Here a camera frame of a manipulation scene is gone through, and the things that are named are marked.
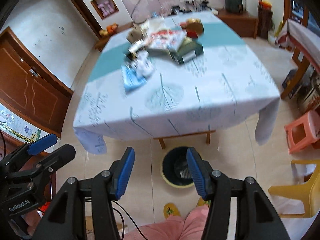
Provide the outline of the green book box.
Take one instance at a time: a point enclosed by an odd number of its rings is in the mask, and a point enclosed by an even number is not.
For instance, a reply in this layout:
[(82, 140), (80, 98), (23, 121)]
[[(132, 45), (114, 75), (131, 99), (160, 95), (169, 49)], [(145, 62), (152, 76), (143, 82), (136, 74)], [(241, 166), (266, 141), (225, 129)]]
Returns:
[(170, 51), (169, 54), (177, 64), (182, 65), (203, 55), (203, 46), (187, 37), (182, 42), (178, 51)]

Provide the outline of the yellow slipper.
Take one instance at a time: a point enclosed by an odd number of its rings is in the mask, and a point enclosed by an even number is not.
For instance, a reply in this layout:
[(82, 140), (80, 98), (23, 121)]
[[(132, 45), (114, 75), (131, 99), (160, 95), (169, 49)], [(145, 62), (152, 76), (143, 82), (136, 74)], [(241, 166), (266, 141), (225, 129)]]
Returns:
[(210, 200), (204, 200), (202, 197), (199, 198), (198, 202), (197, 202), (197, 207), (199, 206), (207, 206), (210, 207), (211, 201)]
[(167, 203), (163, 207), (163, 215), (165, 219), (172, 216), (181, 216), (180, 211), (174, 203)]

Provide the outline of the printed flyer magazine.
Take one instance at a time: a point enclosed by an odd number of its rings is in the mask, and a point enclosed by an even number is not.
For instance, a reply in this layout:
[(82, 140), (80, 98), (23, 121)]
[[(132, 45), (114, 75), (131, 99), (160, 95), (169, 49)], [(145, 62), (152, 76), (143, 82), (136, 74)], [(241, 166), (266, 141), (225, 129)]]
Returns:
[(146, 47), (152, 50), (178, 51), (186, 37), (185, 30), (160, 30), (148, 37)]

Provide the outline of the fruit bowl with oranges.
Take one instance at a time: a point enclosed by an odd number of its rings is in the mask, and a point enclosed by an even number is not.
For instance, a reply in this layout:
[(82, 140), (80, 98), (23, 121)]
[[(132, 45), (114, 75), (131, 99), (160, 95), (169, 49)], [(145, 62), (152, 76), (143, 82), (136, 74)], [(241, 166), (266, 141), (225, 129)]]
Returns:
[(111, 24), (111, 25), (108, 25), (106, 27), (106, 29), (101, 29), (99, 31), (99, 34), (101, 36), (112, 36), (114, 35), (116, 32), (117, 32), (117, 29), (118, 29), (119, 25), (117, 23), (114, 23), (114, 24)]

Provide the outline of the white tissue bag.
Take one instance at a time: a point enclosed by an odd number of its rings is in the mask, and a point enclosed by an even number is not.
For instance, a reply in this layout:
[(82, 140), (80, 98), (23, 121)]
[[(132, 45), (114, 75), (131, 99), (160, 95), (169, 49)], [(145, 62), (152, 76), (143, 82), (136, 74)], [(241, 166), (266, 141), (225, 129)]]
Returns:
[(149, 53), (146, 50), (141, 50), (136, 54), (136, 58), (130, 63), (130, 67), (135, 71), (136, 76), (148, 79), (155, 68), (149, 59)]

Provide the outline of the pink dumbbells in niche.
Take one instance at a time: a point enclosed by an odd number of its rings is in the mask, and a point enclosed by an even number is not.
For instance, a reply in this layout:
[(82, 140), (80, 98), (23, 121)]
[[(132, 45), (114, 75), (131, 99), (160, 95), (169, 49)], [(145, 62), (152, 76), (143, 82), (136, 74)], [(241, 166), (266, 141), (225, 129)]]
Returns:
[(112, 7), (109, 1), (103, 1), (102, 3), (98, 4), (98, 9), (102, 13), (102, 18), (106, 18), (115, 12), (114, 7)]

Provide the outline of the white plastic bag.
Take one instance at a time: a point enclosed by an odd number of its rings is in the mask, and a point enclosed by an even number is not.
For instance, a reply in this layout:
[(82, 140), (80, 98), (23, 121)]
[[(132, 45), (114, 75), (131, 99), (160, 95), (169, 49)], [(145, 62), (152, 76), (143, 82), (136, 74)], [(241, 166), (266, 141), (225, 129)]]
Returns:
[(139, 25), (143, 38), (149, 37), (153, 33), (166, 29), (165, 19), (163, 17), (154, 17), (146, 20)]

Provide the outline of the black gold snack wrapper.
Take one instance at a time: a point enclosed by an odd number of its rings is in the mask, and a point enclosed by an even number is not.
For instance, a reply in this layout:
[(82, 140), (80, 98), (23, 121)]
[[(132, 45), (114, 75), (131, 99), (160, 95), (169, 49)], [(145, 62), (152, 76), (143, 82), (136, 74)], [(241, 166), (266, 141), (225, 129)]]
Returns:
[(145, 50), (145, 45), (133, 44), (125, 53), (125, 59), (127, 61), (133, 61), (137, 58), (138, 53), (143, 50)]

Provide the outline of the gold foil wrapper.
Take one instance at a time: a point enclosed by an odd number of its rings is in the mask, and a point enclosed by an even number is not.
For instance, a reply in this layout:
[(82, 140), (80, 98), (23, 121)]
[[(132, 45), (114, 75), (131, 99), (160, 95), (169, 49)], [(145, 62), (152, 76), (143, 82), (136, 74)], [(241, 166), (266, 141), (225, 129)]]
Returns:
[(186, 25), (191, 25), (191, 24), (202, 24), (201, 20), (199, 18), (189, 18), (185, 21)]

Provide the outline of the black trash bin yellow rim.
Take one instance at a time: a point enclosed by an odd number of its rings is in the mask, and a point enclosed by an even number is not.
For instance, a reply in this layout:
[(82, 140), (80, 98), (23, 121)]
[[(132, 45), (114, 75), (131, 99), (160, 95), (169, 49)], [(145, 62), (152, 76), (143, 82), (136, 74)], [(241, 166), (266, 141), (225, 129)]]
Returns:
[(161, 164), (161, 175), (164, 181), (178, 189), (186, 189), (194, 185), (193, 179), (184, 180), (178, 175), (180, 169), (188, 167), (188, 148), (187, 146), (173, 148), (164, 156)]

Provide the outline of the red brown cardboard box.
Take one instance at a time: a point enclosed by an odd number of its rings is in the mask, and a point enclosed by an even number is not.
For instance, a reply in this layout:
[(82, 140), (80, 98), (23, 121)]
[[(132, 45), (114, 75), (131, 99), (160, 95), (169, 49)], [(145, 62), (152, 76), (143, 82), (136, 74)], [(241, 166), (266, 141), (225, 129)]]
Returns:
[(201, 22), (182, 22), (180, 27), (187, 32), (189, 38), (199, 38), (204, 33), (204, 27)]

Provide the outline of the wooden tv cabinet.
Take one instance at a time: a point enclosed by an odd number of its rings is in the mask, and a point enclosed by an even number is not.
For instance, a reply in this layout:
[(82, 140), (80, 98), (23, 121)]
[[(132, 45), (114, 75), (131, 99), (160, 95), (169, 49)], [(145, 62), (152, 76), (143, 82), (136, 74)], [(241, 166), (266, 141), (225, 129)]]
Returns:
[(202, 44), (205, 54), (223, 54), (238, 58), (253, 53), (249, 45), (223, 22), (219, 15), (216, 16), (211, 11), (164, 17), (166, 29), (178, 30), (181, 28), (180, 23), (189, 18), (199, 18), (204, 26), (204, 34), (197, 42)]

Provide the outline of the blue face mask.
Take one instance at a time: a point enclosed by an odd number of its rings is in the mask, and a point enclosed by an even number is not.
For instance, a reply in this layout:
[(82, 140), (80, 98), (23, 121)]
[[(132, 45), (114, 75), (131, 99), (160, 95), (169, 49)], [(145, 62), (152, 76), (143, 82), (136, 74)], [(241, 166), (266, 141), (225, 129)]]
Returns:
[(136, 71), (127, 65), (121, 66), (121, 73), (126, 93), (142, 87), (147, 83), (145, 77), (138, 77)]

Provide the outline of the right yellow slipper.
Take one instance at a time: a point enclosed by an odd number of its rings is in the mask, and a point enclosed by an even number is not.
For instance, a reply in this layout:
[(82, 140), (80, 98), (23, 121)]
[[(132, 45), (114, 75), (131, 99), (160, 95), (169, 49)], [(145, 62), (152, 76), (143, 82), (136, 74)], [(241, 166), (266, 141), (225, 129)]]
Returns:
[(197, 202), (197, 207), (199, 206), (207, 206), (210, 207), (211, 201), (210, 200), (204, 200), (202, 197), (199, 198), (198, 202)]

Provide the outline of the striped paper cup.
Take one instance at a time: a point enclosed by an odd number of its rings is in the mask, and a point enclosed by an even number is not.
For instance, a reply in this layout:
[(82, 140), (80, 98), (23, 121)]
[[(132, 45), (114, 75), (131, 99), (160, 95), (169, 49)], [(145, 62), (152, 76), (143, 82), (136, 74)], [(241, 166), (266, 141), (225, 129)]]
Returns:
[(178, 171), (178, 175), (180, 176), (181, 179), (184, 179), (184, 180), (192, 179), (192, 175), (188, 167), (180, 169)]

